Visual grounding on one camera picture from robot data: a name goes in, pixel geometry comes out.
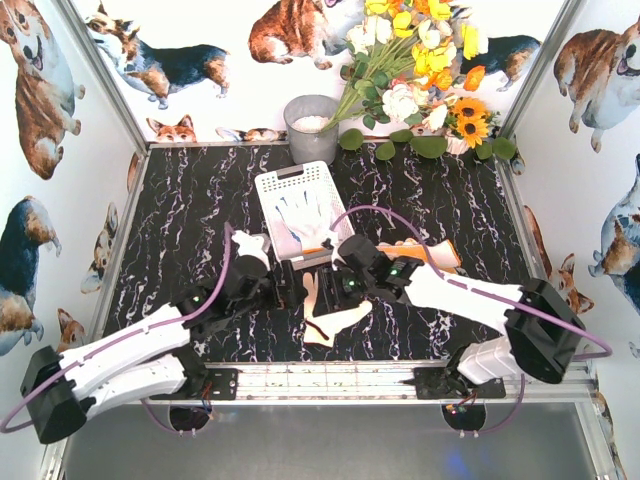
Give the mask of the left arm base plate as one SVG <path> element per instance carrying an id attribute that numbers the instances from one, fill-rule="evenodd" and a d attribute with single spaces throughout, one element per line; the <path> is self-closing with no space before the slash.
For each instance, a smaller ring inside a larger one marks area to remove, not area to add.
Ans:
<path id="1" fill-rule="evenodd" d="M 213 368 L 185 384 L 171 394 L 157 394 L 151 400 L 212 400 L 231 401 L 236 399 L 239 370 L 235 368 Z"/>

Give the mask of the blue dotted glove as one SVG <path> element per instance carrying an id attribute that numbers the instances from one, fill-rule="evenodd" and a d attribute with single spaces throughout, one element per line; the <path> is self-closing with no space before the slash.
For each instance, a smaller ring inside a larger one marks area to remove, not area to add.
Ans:
<path id="1" fill-rule="evenodd" d="M 330 211 L 318 200 L 314 190 L 282 196 L 276 203 L 276 210 L 287 230 L 300 243 L 303 253 L 337 246 L 338 234 L 331 229 Z"/>

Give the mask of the beige knit glove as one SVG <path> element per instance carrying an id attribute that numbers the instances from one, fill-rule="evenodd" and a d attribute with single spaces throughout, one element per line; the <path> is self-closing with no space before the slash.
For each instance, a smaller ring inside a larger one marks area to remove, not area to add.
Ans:
<path id="1" fill-rule="evenodd" d="M 363 300 L 354 308 L 340 309 L 337 312 L 315 316 L 314 308 L 319 295 L 318 275 L 305 273 L 302 281 L 307 292 L 303 303 L 305 327 L 303 342 L 305 344 L 316 344 L 332 348 L 338 333 L 360 322 L 373 308 L 368 300 Z"/>

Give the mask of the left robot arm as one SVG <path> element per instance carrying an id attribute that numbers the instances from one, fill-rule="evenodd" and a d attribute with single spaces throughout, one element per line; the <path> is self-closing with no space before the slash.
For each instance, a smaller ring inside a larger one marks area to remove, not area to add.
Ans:
<path id="1" fill-rule="evenodd" d="M 200 282 L 127 328 L 62 353 L 40 349 L 20 387 L 39 442 L 65 439 L 125 403 L 211 395 L 214 375 L 192 342 L 248 313 L 297 308 L 305 294 L 291 261 L 273 272 L 257 257 L 242 255 L 224 278 Z"/>

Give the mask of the orange dotted glove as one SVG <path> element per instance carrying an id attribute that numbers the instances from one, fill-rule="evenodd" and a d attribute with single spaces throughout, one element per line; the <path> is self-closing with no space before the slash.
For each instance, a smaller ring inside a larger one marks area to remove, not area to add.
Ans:
<path id="1" fill-rule="evenodd" d="M 377 245 L 377 249 L 384 252 L 389 258 L 399 256 L 407 256 L 419 258 L 428 263 L 428 256 L 423 246 L 413 238 L 407 238 L 404 241 L 396 241 L 395 243 L 381 242 Z M 449 273 L 461 266 L 461 259 L 456 252 L 454 245 L 449 240 L 444 240 L 433 246 L 428 246 L 427 251 L 438 268 Z"/>

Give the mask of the white perforated storage basket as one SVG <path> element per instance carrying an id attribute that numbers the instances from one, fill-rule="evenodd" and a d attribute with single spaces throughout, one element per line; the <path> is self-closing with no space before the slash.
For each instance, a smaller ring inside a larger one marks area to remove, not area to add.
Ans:
<path id="1" fill-rule="evenodd" d="M 304 270 L 331 261 L 322 243 L 354 234 L 328 165 L 323 161 L 262 173 L 255 187 L 279 262 Z"/>

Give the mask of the artificial flower bouquet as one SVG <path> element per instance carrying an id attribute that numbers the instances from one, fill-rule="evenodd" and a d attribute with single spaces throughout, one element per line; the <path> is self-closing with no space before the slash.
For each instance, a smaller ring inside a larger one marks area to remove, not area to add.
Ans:
<path id="1" fill-rule="evenodd" d="M 515 144 L 493 133 L 497 112 L 474 95 L 497 72 L 508 83 L 518 78 L 526 53 L 515 38 L 485 37 L 452 1 L 367 1 L 364 13 L 347 33 L 351 61 L 341 68 L 344 89 L 323 132 L 352 118 L 367 129 L 399 125 L 380 158 L 397 142 L 425 158 L 440 156 L 450 141 L 479 159 L 515 155 Z"/>

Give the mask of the grey metal bucket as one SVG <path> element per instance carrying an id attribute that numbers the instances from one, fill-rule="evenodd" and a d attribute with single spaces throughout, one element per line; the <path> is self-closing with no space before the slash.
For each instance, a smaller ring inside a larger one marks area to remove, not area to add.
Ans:
<path id="1" fill-rule="evenodd" d="M 283 119 L 295 164 L 334 161 L 339 129 L 331 120 L 337 107 L 338 102 L 325 95 L 298 96 L 286 105 Z"/>

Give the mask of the aluminium front rail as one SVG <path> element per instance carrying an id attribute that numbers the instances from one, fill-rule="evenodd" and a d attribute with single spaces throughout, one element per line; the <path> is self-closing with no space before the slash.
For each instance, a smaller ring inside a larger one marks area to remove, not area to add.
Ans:
<path id="1" fill-rule="evenodd" d="M 588 367 L 576 364 L 569 368 L 564 381 L 557 385 L 518 374 L 500 379 L 506 390 L 506 397 L 502 399 L 479 399 L 472 394 L 465 399 L 420 400 L 414 387 L 401 383 L 412 378 L 413 369 L 417 367 L 445 367 L 445 364 L 442 361 L 338 361 L 205 363 L 189 367 L 175 357 L 167 356 L 115 375 L 109 375 L 104 367 L 93 368 L 84 364 L 71 370 L 66 377 L 75 381 L 75 394 L 80 398 L 95 398 L 97 408 L 111 408 L 152 395 L 177 392 L 188 379 L 199 377 L 213 368 L 239 370 L 236 399 L 231 401 L 267 405 L 399 401 L 471 403 L 513 399 L 521 389 L 535 401 L 569 401 L 590 394 L 596 385 Z"/>

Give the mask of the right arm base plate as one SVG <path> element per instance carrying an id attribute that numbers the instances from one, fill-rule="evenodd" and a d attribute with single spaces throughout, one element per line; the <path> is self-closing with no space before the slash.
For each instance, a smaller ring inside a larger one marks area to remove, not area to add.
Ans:
<path id="1" fill-rule="evenodd" d="M 413 377 L 401 383 L 414 387 L 420 400 L 465 399 L 472 394 L 479 399 L 506 397 L 504 383 L 500 379 L 475 385 L 458 372 L 450 372 L 445 367 L 414 368 Z"/>

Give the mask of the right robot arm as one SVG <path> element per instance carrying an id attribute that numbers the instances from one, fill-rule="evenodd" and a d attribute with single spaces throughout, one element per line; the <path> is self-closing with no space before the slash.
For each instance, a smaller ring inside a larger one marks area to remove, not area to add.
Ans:
<path id="1" fill-rule="evenodd" d="M 416 245 L 376 246 L 361 235 L 333 250 L 334 260 L 303 278 L 305 316 L 317 332 L 333 336 L 371 310 L 369 299 L 448 312 L 482 324 L 498 337 L 458 350 L 449 381 L 463 390 L 526 374 L 558 384 L 573 360 L 583 323 L 545 280 L 522 286 L 435 272 Z"/>

